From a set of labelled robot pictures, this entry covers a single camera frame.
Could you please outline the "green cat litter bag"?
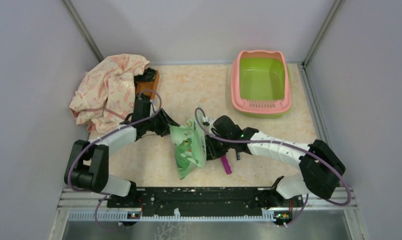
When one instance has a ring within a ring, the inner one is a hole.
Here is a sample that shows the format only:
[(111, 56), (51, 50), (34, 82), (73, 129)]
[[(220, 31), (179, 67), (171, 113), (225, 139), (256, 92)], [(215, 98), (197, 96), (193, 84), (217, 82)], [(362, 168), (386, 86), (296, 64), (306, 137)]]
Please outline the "green cat litter bag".
[(206, 165), (205, 133), (194, 118), (181, 126), (170, 126), (171, 141), (175, 146), (174, 156), (179, 178), (184, 179), (196, 168)]

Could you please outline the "magenta plastic litter scoop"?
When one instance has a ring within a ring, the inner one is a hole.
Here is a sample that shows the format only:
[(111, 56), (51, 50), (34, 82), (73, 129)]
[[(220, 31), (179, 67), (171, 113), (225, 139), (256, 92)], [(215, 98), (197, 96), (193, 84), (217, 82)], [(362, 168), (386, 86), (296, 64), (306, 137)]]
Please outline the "magenta plastic litter scoop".
[(220, 159), (221, 159), (221, 162), (222, 162), (222, 165), (224, 167), (224, 170), (225, 170), (226, 174), (227, 175), (232, 174), (231, 166), (229, 164), (229, 161), (228, 161), (227, 157), (224, 155)]

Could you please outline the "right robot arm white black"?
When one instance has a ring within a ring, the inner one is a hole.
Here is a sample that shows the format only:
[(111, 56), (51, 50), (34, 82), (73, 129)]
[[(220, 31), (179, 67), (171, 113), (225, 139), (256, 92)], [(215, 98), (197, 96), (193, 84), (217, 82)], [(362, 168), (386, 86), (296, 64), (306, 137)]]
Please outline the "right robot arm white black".
[(276, 206), (309, 193), (329, 201), (346, 171), (330, 146), (319, 139), (312, 143), (282, 140), (256, 128), (241, 129), (226, 115), (218, 119), (202, 116), (200, 123), (205, 134), (218, 141), (222, 150), (269, 157), (299, 170), (275, 181), (270, 199)]

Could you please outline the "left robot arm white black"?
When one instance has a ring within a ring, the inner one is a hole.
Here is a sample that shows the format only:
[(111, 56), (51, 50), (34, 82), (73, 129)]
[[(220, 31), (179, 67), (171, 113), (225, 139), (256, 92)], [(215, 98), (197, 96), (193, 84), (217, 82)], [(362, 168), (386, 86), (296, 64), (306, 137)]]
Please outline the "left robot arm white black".
[(132, 113), (118, 127), (93, 140), (74, 142), (64, 173), (64, 182), (74, 191), (114, 195), (127, 207), (139, 199), (136, 184), (109, 173), (109, 158), (123, 147), (136, 142), (147, 132), (169, 135), (175, 122), (161, 107), (156, 109), (150, 100), (137, 100)]

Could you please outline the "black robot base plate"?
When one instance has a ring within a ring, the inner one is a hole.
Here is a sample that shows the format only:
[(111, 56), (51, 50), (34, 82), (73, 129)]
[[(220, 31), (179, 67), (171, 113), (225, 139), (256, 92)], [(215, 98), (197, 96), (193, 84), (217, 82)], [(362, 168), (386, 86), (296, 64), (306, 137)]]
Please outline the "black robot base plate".
[(141, 208), (144, 217), (258, 217), (302, 205), (302, 196), (283, 199), (269, 187), (138, 187), (107, 200), (109, 208)]

